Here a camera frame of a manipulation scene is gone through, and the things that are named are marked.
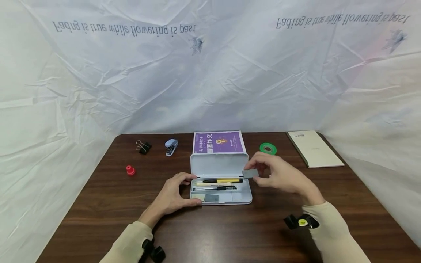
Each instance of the brown table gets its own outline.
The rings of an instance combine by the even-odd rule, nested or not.
[[[277,155],[313,180],[343,215],[372,263],[421,262],[418,247],[347,165],[307,168],[285,133],[244,133],[243,137],[250,156],[262,142],[271,142]],[[166,157],[164,143],[170,138],[178,139],[179,146],[172,157]],[[147,155],[135,151],[138,139],[152,144]],[[118,136],[38,263],[99,262],[124,228],[153,201],[165,180],[190,171],[192,144],[192,134]],[[134,177],[126,175],[127,165],[136,168]],[[155,228],[155,244],[164,248],[164,262],[320,261],[308,230],[290,231],[283,222],[291,213],[300,215],[297,197],[253,182],[251,190],[250,205],[197,207],[163,218]],[[189,197],[188,187],[181,192]]]

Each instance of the green tape roll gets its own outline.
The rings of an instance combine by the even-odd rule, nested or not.
[[[267,154],[271,154],[271,155],[275,155],[276,154],[276,147],[275,145],[271,144],[271,143],[262,143],[260,145],[259,150],[261,152],[267,153]]]

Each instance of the yellow sticker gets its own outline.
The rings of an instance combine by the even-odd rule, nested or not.
[[[204,194],[192,194],[192,198],[197,198],[202,200],[202,202],[205,201],[205,195]]]
[[[299,219],[298,220],[298,225],[299,226],[307,226],[309,223],[307,222],[307,220],[305,219]]]

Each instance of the pen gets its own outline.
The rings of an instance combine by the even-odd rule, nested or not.
[[[196,183],[196,186],[232,186],[232,183]]]
[[[242,183],[242,179],[207,179],[202,183]]]
[[[194,188],[194,191],[224,191],[224,190],[236,190],[235,186],[220,186],[213,188]]]

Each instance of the white sheet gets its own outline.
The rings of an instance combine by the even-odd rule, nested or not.
[[[0,261],[36,261],[116,135],[195,130],[321,131],[420,246],[420,6],[3,0]]]

